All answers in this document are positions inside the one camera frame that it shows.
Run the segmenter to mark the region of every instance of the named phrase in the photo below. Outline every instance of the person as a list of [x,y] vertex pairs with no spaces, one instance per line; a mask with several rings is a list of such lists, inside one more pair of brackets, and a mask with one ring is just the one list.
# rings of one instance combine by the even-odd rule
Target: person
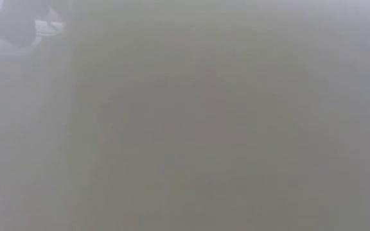
[[0,39],[19,47],[33,43],[35,18],[49,12],[48,0],[4,0],[0,10]]

